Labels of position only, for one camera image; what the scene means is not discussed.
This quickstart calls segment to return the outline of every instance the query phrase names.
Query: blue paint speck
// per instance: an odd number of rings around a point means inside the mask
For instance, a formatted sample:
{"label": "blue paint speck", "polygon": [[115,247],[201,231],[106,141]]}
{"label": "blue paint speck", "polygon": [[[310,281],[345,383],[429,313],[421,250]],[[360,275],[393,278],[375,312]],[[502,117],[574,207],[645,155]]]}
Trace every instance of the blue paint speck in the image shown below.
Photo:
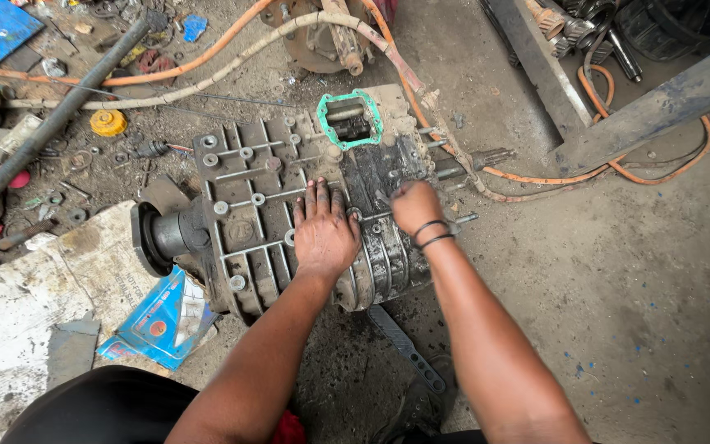
{"label": "blue paint speck", "polygon": [[182,38],[186,42],[195,42],[207,29],[207,19],[194,14],[185,17],[182,24],[185,26],[185,35]]}

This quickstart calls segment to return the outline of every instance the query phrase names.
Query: dirty floor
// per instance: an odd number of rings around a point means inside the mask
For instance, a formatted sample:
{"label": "dirty floor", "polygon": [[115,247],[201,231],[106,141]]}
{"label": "dirty floor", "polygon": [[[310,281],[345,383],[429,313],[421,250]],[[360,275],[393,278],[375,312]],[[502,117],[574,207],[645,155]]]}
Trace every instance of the dirty floor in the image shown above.
{"label": "dirty floor", "polygon": [[[209,18],[210,28],[200,43],[172,44],[168,51],[184,52],[185,60],[197,56],[248,5],[245,0],[181,3],[179,8]],[[268,31],[259,21],[251,23],[222,55],[183,76],[176,86],[211,75]],[[558,136],[527,77],[509,67],[505,49],[476,0],[402,1],[394,37],[419,77],[441,90],[445,112],[466,116],[465,127],[456,132],[462,146],[470,151],[512,148],[517,159],[502,169],[529,176],[553,173],[545,153],[557,145]],[[652,65],[641,59],[645,80],[631,85],[610,59],[606,66],[617,81],[615,106],[695,61],[692,57]],[[312,74],[289,85],[286,62],[283,47],[270,46],[212,93],[310,106],[323,93],[397,81],[387,59],[378,57],[359,77],[327,75],[323,86]],[[573,69],[577,60],[568,62]],[[198,98],[185,100],[183,106],[237,118],[285,112],[276,106]],[[186,146],[193,135],[221,124],[163,109],[125,114],[131,122],[129,137],[137,139],[141,133]],[[68,136],[76,141],[73,149],[81,144],[112,152],[104,145],[110,142],[85,125],[71,126]],[[633,156],[641,160],[654,151],[657,160],[670,159],[688,153],[701,140],[702,128],[695,122]],[[112,170],[105,158],[97,161],[101,166],[83,179],[99,196],[96,204],[136,197],[143,165]],[[190,189],[198,187],[192,161],[172,153],[156,164],[157,173],[168,172]],[[52,172],[46,171],[46,176],[52,177]],[[488,186],[504,194],[535,187],[497,178],[488,178]],[[26,188],[23,200],[39,191],[36,185]],[[457,193],[460,215],[480,215],[466,226],[459,242],[566,389],[594,440],[710,442],[710,153],[676,180],[655,187],[607,176],[549,200],[510,205],[488,201],[471,188]],[[385,307],[425,356],[449,351],[446,323],[431,290]],[[192,355],[175,379],[202,388],[212,377],[244,332],[232,317],[224,318],[219,328],[218,336]],[[395,414],[412,376],[410,365],[364,313],[329,307],[305,350],[293,409],[310,442],[367,442]],[[460,397],[444,430],[470,428],[477,424]]]}

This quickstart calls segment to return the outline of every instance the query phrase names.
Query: yellow cap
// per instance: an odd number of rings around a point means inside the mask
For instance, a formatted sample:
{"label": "yellow cap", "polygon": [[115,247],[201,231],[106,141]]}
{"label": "yellow cap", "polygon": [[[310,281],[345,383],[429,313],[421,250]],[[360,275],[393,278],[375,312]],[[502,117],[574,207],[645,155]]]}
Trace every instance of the yellow cap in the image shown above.
{"label": "yellow cap", "polygon": [[128,127],[128,121],[120,111],[97,110],[89,119],[89,126],[95,134],[111,137],[123,132]]}

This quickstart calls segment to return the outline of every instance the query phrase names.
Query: green gasket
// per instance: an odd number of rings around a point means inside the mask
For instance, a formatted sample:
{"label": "green gasket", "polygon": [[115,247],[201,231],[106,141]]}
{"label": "green gasket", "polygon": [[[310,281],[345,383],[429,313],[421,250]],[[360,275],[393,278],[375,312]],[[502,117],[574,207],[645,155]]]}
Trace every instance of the green gasket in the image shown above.
{"label": "green gasket", "polygon": [[[364,118],[371,124],[371,136],[365,139],[356,141],[341,141],[336,135],[335,129],[327,123],[328,104],[331,102],[340,102],[344,100],[354,101],[363,105],[365,113]],[[380,117],[380,112],[377,110],[377,103],[362,89],[353,89],[350,94],[343,96],[330,96],[325,94],[320,99],[320,104],[316,107],[316,116],[320,119],[322,131],[325,133],[330,142],[338,146],[341,150],[346,151],[350,148],[362,145],[377,145],[383,139],[383,119]]]}

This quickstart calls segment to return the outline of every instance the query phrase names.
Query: black wristband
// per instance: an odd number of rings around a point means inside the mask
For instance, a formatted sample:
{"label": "black wristband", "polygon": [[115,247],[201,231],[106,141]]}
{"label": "black wristband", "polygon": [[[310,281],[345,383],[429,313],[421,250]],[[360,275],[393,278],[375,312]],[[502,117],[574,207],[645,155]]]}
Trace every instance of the black wristband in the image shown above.
{"label": "black wristband", "polygon": [[423,251],[424,247],[428,246],[430,243],[436,242],[436,241],[440,240],[441,238],[452,238],[452,237],[454,237],[454,235],[452,235],[450,233],[448,233],[447,235],[437,236],[437,237],[433,238],[432,240],[428,241],[427,243],[425,243],[424,245],[421,245],[420,247],[418,247],[418,249]]}
{"label": "black wristband", "polygon": [[413,243],[418,244],[418,242],[416,242],[416,240],[415,240],[415,239],[418,238],[418,234],[419,234],[424,228],[429,227],[429,226],[434,225],[434,224],[442,224],[442,225],[445,225],[446,227],[448,227],[448,224],[446,224],[446,223],[445,223],[444,221],[442,221],[442,220],[433,220],[433,221],[431,221],[431,222],[427,222],[426,224],[421,225],[420,228],[418,228],[418,230],[415,232],[415,234],[413,235]]}

